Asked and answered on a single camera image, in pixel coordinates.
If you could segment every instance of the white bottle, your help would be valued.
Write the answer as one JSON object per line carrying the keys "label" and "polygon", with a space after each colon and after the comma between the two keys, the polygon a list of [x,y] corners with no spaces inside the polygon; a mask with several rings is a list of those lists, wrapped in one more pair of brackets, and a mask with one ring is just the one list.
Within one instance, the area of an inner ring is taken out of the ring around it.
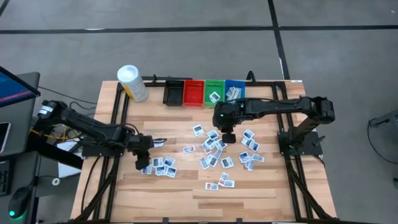
{"label": "white bottle", "polygon": [[122,84],[124,91],[135,102],[142,102],[147,99],[148,89],[145,87],[137,67],[133,65],[121,67],[118,70],[118,80]]}

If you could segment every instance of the wooden table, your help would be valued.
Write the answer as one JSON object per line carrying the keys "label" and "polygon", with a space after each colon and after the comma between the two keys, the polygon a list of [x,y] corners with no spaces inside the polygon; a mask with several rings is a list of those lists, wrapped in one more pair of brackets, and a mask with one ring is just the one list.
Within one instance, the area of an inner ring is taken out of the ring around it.
{"label": "wooden table", "polygon": [[[302,82],[285,83],[289,99],[305,95]],[[95,119],[104,123],[110,122],[117,84],[114,81],[103,82]],[[195,137],[192,127],[201,124],[205,132],[214,129],[211,122],[213,108],[168,107],[162,104],[163,92],[163,87],[151,87],[145,102],[135,103],[131,100],[127,122],[135,124],[140,132],[151,134],[154,138],[168,138],[163,147],[151,149],[150,153],[151,157],[171,156],[176,159],[174,166],[178,170],[177,175],[174,179],[157,177],[154,170],[152,175],[141,175],[135,169],[136,158],[131,153],[125,153],[119,165],[111,222],[161,222],[163,217],[169,217],[171,222],[233,222],[236,218],[243,218],[247,222],[295,220],[285,162],[279,153],[276,137],[279,130],[276,115],[245,121],[235,127],[237,143],[229,144],[221,155],[221,158],[230,156],[233,159],[233,168],[223,169],[218,164],[215,168],[202,170],[199,159],[205,157],[205,153],[200,144],[207,135]],[[119,105],[118,121],[123,96]],[[267,86],[246,87],[246,96],[272,98],[272,91]],[[293,114],[295,125],[305,118],[304,114]],[[286,120],[284,121],[285,127],[288,127]],[[261,145],[258,154],[266,158],[264,163],[255,162],[253,172],[244,170],[238,159],[240,152],[252,153],[240,143],[245,129],[256,134],[255,140]],[[183,147],[191,144],[195,145],[196,151],[183,154]],[[71,218],[80,214],[83,189],[94,160],[95,158],[87,158],[84,161]],[[323,165],[313,156],[302,156],[302,160],[309,191],[325,211],[335,217]],[[101,165],[102,158],[88,185],[85,206],[97,191]],[[229,179],[235,180],[235,188],[205,190],[205,182],[217,183],[222,172],[227,172]],[[299,189],[297,192],[301,214],[305,216],[302,195]],[[101,204],[100,218],[104,217],[107,196],[106,192]]]}

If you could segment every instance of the monitor screen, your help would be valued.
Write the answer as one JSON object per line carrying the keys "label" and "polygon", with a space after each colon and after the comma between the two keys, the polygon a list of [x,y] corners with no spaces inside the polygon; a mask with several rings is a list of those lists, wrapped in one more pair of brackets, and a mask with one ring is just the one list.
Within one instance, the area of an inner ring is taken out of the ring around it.
{"label": "monitor screen", "polygon": [[0,107],[32,96],[35,96],[32,90],[0,72]]}

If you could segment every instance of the computer monitor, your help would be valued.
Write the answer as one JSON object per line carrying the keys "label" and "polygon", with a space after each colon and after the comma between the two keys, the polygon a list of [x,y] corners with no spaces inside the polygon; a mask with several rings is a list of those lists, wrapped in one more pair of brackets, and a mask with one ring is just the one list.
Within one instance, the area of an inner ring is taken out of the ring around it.
{"label": "computer monitor", "polygon": [[40,96],[29,84],[0,67],[0,107]]}

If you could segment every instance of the concrete floor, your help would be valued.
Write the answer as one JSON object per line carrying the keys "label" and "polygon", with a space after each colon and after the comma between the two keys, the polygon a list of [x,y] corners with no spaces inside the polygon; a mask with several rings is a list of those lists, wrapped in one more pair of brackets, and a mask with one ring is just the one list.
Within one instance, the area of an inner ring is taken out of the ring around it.
{"label": "concrete floor", "polygon": [[[395,0],[274,0],[280,26],[398,24]],[[4,29],[89,29],[180,26],[271,26],[265,0],[10,0],[0,17]],[[281,31],[291,79],[303,80],[308,96],[334,102],[336,121],[321,126],[324,160],[342,220],[396,223],[398,166],[372,151],[369,119],[397,108],[398,30]],[[101,82],[115,80],[125,64],[143,75],[281,79],[273,31],[163,32],[140,34],[0,35],[1,66],[13,73],[38,71],[40,85],[95,101]],[[45,90],[37,100],[69,102]],[[398,161],[396,130],[371,129],[380,152]],[[54,172],[51,161],[41,170]],[[40,199],[38,218],[69,218],[77,178],[64,195]]]}

